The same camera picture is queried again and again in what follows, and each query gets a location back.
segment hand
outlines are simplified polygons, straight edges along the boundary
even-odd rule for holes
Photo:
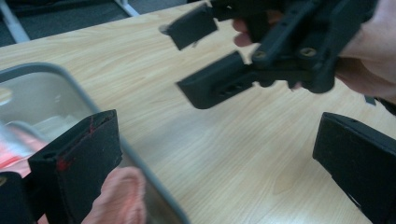
[[[396,104],[396,1],[379,0],[374,16],[347,44],[337,64],[335,75],[350,89],[380,97]],[[269,12],[270,24],[281,19],[279,12]],[[248,29],[241,20],[233,22],[240,32],[234,43],[251,44]]]

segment table surface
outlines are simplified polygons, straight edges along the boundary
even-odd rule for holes
[[[59,64],[101,109],[117,109],[120,133],[192,223],[369,223],[312,159],[320,117],[348,116],[392,138],[396,118],[340,82],[316,95],[279,81],[193,108],[175,83],[237,49],[229,21],[183,51],[159,33],[193,6],[3,47],[0,69]]]

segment wooden table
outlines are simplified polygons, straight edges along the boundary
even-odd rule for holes
[[[312,159],[319,120],[333,112],[396,138],[396,118],[339,82],[321,95],[277,82],[193,108],[175,82],[236,49],[229,22],[184,51],[159,33],[193,6],[0,48],[0,69],[59,64],[117,109],[121,134],[192,223],[369,223]]]

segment finger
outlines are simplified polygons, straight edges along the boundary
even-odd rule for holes
[[[233,28],[237,32],[246,33],[248,31],[247,25],[241,19],[233,20]]]
[[[353,91],[383,98],[395,94],[394,83],[374,75],[357,59],[340,60],[336,65],[335,75]]]
[[[237,35],[234,39],[233,42],[235,43],[236,46],[238,47],[245,47],[248,45],[251,45],[252,42],[250,40],[250,37],[248,36],[247,33],[242,33]]]

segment red marking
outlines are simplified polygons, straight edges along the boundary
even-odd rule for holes
[[[56,170],[65,171],[71,164],[71,161],[65,161],[63,158],[59,158],[59,160],[56,162]]]

